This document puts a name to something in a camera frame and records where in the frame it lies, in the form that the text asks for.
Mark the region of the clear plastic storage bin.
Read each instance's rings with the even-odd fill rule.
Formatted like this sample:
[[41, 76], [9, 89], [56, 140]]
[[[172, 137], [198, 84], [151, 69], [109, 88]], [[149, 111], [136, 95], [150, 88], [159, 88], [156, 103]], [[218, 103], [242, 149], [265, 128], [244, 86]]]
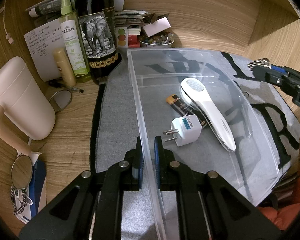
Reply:
[[241, 89], [193, 49], [127, 53], [160, 239], [278, 239], [257, 206], [279, 180], [274, 151]]

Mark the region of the white plug adapter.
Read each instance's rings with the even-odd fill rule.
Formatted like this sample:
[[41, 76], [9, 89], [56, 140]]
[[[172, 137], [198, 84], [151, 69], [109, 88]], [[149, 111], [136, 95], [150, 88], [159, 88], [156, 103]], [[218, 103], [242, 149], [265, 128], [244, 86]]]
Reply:
[[164, 131], [164, 135], [172, 135], [166, 142], [174, 141], [178, 147], [195, 142], [202, 131], [202, 126], [197, 116], [188, 115], [173, 119], [170, 130]]

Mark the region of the grey lettered cloth mat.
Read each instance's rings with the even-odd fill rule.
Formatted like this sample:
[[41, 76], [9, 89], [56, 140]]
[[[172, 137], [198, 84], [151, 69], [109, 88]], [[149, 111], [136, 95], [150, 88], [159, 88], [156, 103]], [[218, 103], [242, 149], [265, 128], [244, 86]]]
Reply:
[[252, 204], [295, 177], [300, 124], [272, 86], [254, 78], [245, 57], [207, 50], [130, 50], [100, 88], [91, 132], [90, 165], [107, 170], [146, 141], [144, 178], [138, 192], [123, 200], [122, 239], [178, 239], [175, 193], [156, 188], [154, 139], [178, 113], [166, 102], [180, 95], [180, 83], [195, 77], [226, 118], [236, 142], [228, 152], [206, 126], [188, 145], [163, 141], [177, 161], [192, 170], [217, 171]]

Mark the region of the black gold battery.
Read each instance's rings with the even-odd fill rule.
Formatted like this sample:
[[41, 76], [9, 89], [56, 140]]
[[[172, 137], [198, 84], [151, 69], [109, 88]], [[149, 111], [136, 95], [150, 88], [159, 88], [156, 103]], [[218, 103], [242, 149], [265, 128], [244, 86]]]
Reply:
[[204, 129], [207, 126], [207, 122], [200, 113], [200, 111], [195, 110], [191, 106], [189, 106], [182, 98], [177, 96], [176, 94], [170, 95], [166, 98], [166, 102], [180, 115], [180, 116], [188, 116], [188, 115], [196, 115], [198, 120], [200, 121], [200, 124], [202, 126], [202, 129]]

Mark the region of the white handheld massager device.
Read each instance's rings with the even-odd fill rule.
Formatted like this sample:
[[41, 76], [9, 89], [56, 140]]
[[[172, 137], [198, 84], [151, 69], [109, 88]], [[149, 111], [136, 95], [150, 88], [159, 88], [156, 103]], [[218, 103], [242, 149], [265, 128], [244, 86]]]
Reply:
[[230, 126], [211, 99], [204, 84], [194, 77], [187, 77], [181, 81], [180, 90], [184, 101], [202, 113], [222, 146], [229, 152], [235, 152], [236, 143]]

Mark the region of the black pen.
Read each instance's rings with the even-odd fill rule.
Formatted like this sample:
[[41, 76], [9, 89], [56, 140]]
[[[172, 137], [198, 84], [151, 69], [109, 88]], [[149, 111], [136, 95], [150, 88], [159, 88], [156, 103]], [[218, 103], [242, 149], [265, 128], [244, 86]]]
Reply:
[[81, 94], [84, 93], [83, 89], [66, 85], [62, 82], [59, 82], [58, 80], [50, 80], [47, 83], [48, 83], [49, 86], [51, 86], [53, 88], [65, 88], [65, 89], [70, 90], [72, 92], [78, 92], [78, 93], [81, 93]]

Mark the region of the round lens eyeglasses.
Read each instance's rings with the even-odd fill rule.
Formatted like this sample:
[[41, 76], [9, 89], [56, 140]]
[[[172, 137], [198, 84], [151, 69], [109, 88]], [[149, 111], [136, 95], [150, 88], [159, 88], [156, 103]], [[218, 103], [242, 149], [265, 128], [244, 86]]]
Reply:
[[70, 104], [71, 100], [72, 92], [67, 89], [61, 89], [51, 96], [49, 103], [57, 113], [64, 110]]

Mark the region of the blue white booklet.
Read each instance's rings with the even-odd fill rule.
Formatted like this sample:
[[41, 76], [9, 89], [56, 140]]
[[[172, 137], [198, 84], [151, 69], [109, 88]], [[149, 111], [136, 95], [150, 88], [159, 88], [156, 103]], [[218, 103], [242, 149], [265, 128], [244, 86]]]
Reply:
[[46, 206], [46, 167], [43, 161], [36, 163], [27, 189], [15, 190], [11, 186], [11, 201], [13, 214], [24, 224]]

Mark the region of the white bowl of trinkets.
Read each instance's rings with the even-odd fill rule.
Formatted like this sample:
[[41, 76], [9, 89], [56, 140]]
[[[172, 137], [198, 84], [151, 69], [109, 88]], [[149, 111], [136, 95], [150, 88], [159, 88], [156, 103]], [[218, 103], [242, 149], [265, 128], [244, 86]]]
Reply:
[[162, 31], [150, 37], [145, 33], [139, 36], [140, 46], [146, 48], [171, 48], [174, 41], [175, 35], [169, 31]]

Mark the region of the round hand mirror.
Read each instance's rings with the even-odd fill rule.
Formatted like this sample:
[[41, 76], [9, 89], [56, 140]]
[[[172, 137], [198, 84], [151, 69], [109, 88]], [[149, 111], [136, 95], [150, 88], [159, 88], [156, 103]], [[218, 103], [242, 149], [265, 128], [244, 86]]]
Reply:
[[19, 153], [11, 168], [11, 181], [15, 190], [27, 189], [29, 186], [34, 167], [41, 155], [40, 150], [46, 145], [43, 143], [37, 152], [31, 152], [29, 155]]

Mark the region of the red small box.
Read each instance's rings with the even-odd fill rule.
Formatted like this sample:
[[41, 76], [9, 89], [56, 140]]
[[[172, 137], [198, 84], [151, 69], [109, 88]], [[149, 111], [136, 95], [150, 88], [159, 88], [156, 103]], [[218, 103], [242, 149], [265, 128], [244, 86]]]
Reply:
[[138, 35], [128, 35], [128, 47], [140, 48], [140, 42]]

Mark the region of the white paper card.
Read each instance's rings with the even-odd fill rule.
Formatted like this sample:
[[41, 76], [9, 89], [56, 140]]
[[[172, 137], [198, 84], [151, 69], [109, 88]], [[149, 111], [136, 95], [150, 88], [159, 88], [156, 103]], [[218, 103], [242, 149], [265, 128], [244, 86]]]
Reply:
[[142, 29], [143, 29], [143, 32], [148, 37], [150, 37], [161, 31], [164, 31], [170, 27], [171, 27], [171, 25], [170, 25], [170, 22], [168, 21], [167, 17], [163, 17], [163, 18], [156, 20], [154, 23], [144, 25], [142, 27]]

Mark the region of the traffic light card box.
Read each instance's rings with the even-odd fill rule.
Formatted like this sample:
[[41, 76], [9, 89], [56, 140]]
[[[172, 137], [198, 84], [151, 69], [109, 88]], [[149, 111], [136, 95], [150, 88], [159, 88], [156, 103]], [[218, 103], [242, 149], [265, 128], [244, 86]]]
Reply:
[[116, 41], [117, 46], [122, 48], [128, 48], [128, 28], [116, 27]]

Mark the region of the orange jacket sleeve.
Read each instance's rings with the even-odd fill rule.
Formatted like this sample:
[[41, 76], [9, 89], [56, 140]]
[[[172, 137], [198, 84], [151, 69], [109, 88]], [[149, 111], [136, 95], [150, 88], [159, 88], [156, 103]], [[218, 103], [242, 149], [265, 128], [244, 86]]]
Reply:
[[292, 193], [292, 204], [285, 206], [278, 211], [273, 207], [257, 207], [280, 230], [286, 230], [300, 212], [300, 167], [298, 179]]

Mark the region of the small beige tube bottle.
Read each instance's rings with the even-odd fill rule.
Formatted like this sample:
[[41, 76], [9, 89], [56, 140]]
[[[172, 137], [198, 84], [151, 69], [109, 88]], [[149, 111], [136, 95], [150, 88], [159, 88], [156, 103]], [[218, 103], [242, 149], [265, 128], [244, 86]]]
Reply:
[[52, 54], [63, 81], [66, 85], [74, 87], [77, 83], [76, 78], [64, 48], [55, 48]]

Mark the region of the green spray bottle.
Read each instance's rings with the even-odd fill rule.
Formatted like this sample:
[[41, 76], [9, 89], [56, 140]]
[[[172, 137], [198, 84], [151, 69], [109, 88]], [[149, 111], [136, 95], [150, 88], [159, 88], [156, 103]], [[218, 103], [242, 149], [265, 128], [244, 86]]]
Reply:
[[78, 82], [91, 79], [83, 41], [76, 12], [71, 0], [61, 0], [61, 17], [59, 18], [63, 41], [71, 68]]

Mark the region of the stack of papers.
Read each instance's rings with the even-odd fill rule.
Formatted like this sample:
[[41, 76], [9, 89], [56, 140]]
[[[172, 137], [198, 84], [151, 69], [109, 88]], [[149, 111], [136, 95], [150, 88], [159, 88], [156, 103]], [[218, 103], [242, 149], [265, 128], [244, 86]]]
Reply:
[[143, 18], [148, 15], [144, 10], [123, 10], [115, 12], [115, 26], [143, 25]]

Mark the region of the white handwritten paper sheet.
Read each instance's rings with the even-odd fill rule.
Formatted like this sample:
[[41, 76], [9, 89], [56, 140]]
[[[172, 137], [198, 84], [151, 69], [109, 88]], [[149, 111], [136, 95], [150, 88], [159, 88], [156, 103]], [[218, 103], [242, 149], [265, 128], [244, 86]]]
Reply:
[[53, 50], [64, 47], [59, 19], [50, 21], [24, 35], [27, 47], [40, 78], [46, 82], [61, 77]]

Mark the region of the dark elephant label wine bottle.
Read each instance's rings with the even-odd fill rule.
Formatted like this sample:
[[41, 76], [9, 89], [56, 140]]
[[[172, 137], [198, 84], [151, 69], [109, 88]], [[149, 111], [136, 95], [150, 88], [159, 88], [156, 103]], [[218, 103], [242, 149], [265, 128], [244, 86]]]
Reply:
[[122, 60], [115, 40], [114, 0], [75, 0], [75, 9], [90, 75], [99, 84]]

